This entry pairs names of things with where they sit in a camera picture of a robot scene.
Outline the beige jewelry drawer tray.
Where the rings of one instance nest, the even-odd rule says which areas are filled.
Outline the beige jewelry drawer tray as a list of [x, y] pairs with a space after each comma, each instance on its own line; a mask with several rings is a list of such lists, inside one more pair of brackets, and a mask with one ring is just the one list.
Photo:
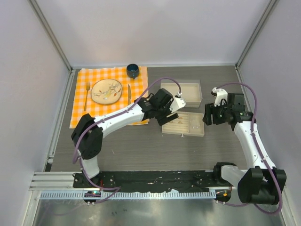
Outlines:
[[205, 127], [202, 113], [177, 112], [178, 118], [163, 125], [163, 134], [203, 137]]

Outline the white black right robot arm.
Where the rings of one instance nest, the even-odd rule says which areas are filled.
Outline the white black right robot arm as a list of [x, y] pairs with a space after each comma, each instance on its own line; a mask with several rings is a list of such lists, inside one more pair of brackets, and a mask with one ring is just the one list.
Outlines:
[[242, 146], [248, 170], [236, 164], [218, 162], [214, 178], [236, 187], [242, 203], [277, 205], [287, 179], [283, 169], [277, 169], [269, 158], [258, 133], [253, 113], [246, 111], [244, 95], [212, 90], [215, 101], [205, 105], [203, 122], [206, 125], [228, 123]]

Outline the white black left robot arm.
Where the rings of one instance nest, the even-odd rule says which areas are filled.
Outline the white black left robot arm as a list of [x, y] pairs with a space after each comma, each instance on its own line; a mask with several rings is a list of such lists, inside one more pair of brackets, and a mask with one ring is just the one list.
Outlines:
[[140, 97], [116, 112], [92, 117], [85, 114], [74, 129], [71, 139], [75, 145], [73, 162], [80, 160], [83, 174], [92, 179], [100, 173], [97, 155], [103, 139], [112, 132], [135, 122], [155, 118], [160, 126], [178, 118], [176, 111], [186, 105], [178, 93], [173, 96], [162, 88], [150, 97]]

